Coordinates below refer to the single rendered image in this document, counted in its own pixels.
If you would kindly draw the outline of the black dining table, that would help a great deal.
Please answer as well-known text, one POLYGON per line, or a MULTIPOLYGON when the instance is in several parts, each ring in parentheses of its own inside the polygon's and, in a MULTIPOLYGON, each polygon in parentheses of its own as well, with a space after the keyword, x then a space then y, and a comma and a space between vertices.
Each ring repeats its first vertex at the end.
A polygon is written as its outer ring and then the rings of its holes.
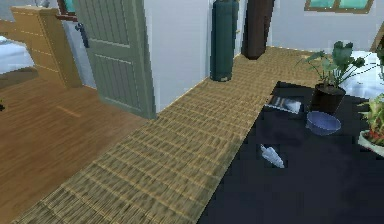
POLYGON ((318 136, 306 127, 312 88, 278 82, 272 93, 303 111, 262 109, 197 224, 384 224, 384 158, 358 144, 364 99, 345 96, 340 130, 318 136))

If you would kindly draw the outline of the dark teal cylinder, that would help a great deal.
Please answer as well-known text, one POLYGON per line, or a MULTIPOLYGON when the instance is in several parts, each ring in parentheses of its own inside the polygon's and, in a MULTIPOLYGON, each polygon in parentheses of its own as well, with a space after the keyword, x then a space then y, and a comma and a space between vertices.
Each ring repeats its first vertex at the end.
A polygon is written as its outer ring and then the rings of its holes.
POLYGON ((226 82, 232 77, 234 58, 237 0, 216 0, 212 9, 210 78, 226 82))

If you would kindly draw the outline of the black and white book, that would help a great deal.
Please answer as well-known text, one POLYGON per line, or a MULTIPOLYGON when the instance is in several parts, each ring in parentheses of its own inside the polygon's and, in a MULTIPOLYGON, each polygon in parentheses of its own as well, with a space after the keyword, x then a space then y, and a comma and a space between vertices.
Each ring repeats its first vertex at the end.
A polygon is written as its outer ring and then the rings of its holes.
POLYGON ((272 96, 265 106, 293 114, 299 114, 303 111, 300 101, 280 96, 272 96))

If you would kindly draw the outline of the grey-green room door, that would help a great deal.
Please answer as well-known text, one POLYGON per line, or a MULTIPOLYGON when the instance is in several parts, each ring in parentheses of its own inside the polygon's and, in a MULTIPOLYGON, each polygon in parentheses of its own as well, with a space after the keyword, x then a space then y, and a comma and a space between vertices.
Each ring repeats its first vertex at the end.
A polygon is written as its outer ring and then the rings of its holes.
POLYGON ((73 0, 100 100, 156 117, 144 0, 73 0))

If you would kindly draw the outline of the dark brown cylinder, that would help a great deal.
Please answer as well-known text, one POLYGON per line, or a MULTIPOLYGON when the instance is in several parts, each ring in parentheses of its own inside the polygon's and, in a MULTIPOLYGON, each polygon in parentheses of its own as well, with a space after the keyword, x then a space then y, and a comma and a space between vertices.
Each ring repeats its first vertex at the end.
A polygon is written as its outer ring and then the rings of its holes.
POLYGON ((257 60, 266 51, 266 43, 275 0, 248 0, 241 54, 257 60))

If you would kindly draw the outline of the blue bowl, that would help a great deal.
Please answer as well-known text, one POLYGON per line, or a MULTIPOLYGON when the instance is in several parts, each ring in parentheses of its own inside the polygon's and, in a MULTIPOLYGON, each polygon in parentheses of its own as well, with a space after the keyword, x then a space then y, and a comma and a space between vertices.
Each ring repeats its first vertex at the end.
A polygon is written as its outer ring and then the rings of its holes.
POLYGON ((341 122, 327 113, 311 111, 307 114, 306 127, 316 135, 326 136, 337 132, 341 128, 341 122))

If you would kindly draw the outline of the green house plant black pot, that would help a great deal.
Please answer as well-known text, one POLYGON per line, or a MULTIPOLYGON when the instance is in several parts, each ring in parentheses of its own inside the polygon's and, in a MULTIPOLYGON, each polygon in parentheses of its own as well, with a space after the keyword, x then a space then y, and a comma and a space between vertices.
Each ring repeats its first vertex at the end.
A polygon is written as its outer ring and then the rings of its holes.
POLYGON ((333 115, 346 95, 346 90, 341 84, 356 76, 357 70, 362 67, 367 66, 367 69, 361 73, 377 67, 375 62, 367 63, 365 57, 354 58, 353 47, 352 42, 344 44, 342 41, 337 41, 330 56, 321 50, 298 61, 308 64, 309 69, 314 70, 319 76, 319 83, 315 85, 309 105, 310 111, 333 115))

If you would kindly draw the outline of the dark red framed window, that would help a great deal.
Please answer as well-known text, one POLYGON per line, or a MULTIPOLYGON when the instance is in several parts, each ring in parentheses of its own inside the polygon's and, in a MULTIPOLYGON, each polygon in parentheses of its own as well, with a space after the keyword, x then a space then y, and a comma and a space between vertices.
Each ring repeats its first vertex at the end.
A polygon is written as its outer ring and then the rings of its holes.
POLYGON ((73 0, 57 0, 57 3, 59 8, 57 19, 77 22, 73 0))

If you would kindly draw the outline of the tan wooden chest of drawers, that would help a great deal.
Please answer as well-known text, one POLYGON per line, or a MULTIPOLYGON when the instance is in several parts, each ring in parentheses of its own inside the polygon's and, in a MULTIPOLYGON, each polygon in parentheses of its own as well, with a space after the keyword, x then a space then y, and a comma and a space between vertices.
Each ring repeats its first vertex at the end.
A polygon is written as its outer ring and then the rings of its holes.
POLYGON ((63 88, 82 86, 76 63, 56 8, 12 6, 17 31, 39 76, 63 88))

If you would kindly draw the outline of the wooden framed window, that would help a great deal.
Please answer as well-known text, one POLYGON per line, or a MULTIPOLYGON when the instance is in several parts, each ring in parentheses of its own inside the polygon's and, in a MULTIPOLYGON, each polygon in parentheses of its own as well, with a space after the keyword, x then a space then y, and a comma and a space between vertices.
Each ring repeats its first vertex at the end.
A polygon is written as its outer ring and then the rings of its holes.
POLYGON ((305 11, 368 14, 374 0, 306 0, 305 11))

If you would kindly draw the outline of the leafy plant pale green pot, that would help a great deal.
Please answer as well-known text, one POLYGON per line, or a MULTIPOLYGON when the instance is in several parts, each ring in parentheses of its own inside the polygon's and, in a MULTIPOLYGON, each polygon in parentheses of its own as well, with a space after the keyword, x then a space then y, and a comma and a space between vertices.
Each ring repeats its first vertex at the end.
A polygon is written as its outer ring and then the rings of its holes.
POLYGON ((362 112, 369 129, 360 132, 358 144, 384 158, 384 93, 361 103, 364 105, 369 106, 367 112, 362 112))

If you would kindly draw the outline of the white bed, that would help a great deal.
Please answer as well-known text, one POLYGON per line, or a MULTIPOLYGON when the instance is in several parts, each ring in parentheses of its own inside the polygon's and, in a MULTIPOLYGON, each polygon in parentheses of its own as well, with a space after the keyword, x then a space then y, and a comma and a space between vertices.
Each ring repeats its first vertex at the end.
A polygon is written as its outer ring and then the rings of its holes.
POLYGON ((24 44, 0 36, 0 75, 33 66, 34 61, 24 44))

